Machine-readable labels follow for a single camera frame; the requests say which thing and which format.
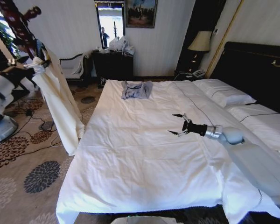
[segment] floral rug pattern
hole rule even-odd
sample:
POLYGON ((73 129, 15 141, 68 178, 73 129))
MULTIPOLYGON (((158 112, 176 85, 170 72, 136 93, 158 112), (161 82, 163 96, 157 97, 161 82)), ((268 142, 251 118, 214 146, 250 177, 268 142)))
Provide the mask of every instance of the floral rug pattern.
MULTIPOLYGON (((97 84, 70 87, 88 123, 102 92, 97 84)), ((19 125, 11 138, 0 143, 0 224, 57 224, 58 194, 73 156, 60 144, 56 126, 39 91, 10 104, 5 114, 19 125)), ((80 213, 76 224, 110 224, 135 214, 80 213)), ((193 207, 136 215, 174 217, 185 224, 227 224, 222 206, 193 207)), ((253 224, 248 214, 241 222, 253 224)))

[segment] pillow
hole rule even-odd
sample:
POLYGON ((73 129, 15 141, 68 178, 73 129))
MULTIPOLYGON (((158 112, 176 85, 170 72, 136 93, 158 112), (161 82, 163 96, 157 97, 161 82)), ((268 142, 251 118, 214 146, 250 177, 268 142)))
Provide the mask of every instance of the pillow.
POLYGON ((262 105, 241 105, 227 109, 269 148, 280 154, 280 114, 262 105))
POLYGON ((256 102, 248 94, 218 79, 202 79, 196 80, 193 83, 221 107, 253 104, 256 102))

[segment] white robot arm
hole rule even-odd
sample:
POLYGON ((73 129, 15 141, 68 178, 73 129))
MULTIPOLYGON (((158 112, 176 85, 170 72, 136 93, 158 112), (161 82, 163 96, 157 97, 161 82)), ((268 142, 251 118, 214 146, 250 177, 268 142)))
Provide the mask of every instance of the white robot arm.
POLYGON ((278 158, 247 140, 242 131, 234 127, 196 125, 186 114, 173 114, 184 118, 182 136, 190 132, 218 140, 227 150, 232 161, 256 188, 265 192, 280 208, 280 163, 278 158))
POLYGON ((10 66, 0 71, 0 142, 18 128, 17 123, 11 117, 3 115, 5 107, 14 100, 12 90, 18 87, 24 77, 44 72, 44 68, 49 63, 50 61, 47 60, 40 65, 10 66))

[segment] black headboard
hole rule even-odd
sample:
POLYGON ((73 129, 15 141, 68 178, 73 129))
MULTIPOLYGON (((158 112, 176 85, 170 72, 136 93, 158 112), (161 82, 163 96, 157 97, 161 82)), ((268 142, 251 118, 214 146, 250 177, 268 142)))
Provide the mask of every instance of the black headboard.
POLYGON ((280 46, 227 42, 210 78, 280 113, 280 46))

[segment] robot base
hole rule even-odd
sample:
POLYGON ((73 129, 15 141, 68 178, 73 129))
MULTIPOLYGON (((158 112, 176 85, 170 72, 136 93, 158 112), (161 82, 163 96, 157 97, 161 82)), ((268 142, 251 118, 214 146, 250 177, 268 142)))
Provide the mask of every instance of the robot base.
POLYGON ((17 129, 18 124, 15 122, 15 120, 4 115, 3 119, 0 121, 0 141, 10 136, 17 129))

